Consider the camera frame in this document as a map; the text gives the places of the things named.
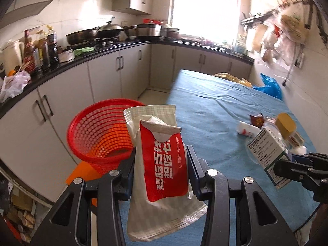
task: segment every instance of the cardboard box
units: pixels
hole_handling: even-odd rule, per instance
[[[277,190],[291,180],[277,176],[273,167],[278,160],[289,160],[288,150],[269,127],[265,127],[249,144],[248,149],[258,160]]]
[[[12,195],[11,200],[13,205],[19,209],[31,211],[33,206],[33,199],[27,196],[24,192],[19,190],[18,196]]]

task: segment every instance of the upper cabinet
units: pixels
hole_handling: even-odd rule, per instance
[[[15,0],[0,21],[0,28],[39,14],[51,2],[52,0]]]
[[[113,11],[132,15],[150,15],[153,0],[113,0]]]

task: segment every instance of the silver screw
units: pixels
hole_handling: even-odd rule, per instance
[[[109,175],[111,175],[112,177],[115,177],[119,174],[120,172],[118,170],[112,170],[109,172]]]
[[[73,183],[74,184],[80,184],[80,183],[82,183],[82,181],[83,180],[80,177],[77,177],[76,179],[73,180]]]
[[[218,172],[215,169],[213,169],[213,168],[207,170],[206,173],[208,175],[212,176],[212,177],[214,177],[214,176],[216,176],[218,174]]]
[[[245,177],[245,182],[248,184],[252,184],[254,182],[254,179],[252,177]]]

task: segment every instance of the small package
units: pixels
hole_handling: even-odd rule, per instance
[[[124,110],[137,148],[127,234],[152,241],[189,226],[207,211],[188,180],[188,163],[174,105]]]
[[[277,176],[273,171],[274,164],[278,160],[289,161],[289,158],[285,145],[270,130],[270,127],[265,127],[247,147],[263,167],[277,190],[291,181],[290,179]]]

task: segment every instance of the white bottle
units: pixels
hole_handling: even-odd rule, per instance
[[[238,124],[236,130],[239,134],[245,135],[245,136],[251,137],[251,138],[254,138],[261,131],[258,127],[247,124],[245,122],[241,122],[241,121],[239,121],[239,124]]]

